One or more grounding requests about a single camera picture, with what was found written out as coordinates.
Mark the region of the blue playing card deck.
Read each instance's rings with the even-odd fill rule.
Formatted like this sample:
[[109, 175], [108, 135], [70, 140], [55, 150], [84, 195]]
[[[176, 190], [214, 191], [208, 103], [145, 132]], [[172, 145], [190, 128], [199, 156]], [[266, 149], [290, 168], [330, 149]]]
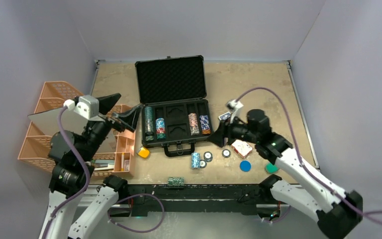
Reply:
[[228, 120], [231, 118], [231, 112], [225, 112], [218, 116], [219, 121]]

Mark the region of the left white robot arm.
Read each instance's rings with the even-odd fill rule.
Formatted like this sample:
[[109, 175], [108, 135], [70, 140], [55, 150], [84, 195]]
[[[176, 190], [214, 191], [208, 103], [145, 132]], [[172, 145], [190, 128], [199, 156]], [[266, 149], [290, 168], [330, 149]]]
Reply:
[[[95, 167], [91, 161], [106, 137], [113, 131], [134, 132], [143, 109], [138, 104], [122, 113], [107, 113], [120, 99], [119, 93], [66, 100], [57, 114], [59, 131], [50, 141], [48, 156], [55, 162], [49, 184], [49, 204], [40, 233], [41, 239], [84, 239], [109, 208], [130, 198], [128, 182], [115, 175], [107, 176], [97, 197], [76, 222], [73, 217], [88, 188]], [[81, 134], [65, 130], [62, 115], [72, 111], [87, 120]]]

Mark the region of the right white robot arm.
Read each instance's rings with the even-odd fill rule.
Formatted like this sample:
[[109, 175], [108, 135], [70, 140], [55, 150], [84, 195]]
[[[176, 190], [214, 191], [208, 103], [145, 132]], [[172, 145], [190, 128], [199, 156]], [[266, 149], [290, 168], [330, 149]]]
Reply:
[[356, 192], [346, 192], [334, 184], [303, 158], [283, 136], [272, 131], [269, 118], [263, 110], [247, 113], [247, 122], [222, 120], [207, 141], [224, 147], [234, 140], [255, 145], [257, 153], [274, 166], [286, 172], [301, 186], [297, 188], [273, 174], [259, 184], [260, 198], [267, 203], [284, 202], [313, 219], [329, 239], [343, 239], [361, 221], [354, 212], [363, 209], [363, 198]]

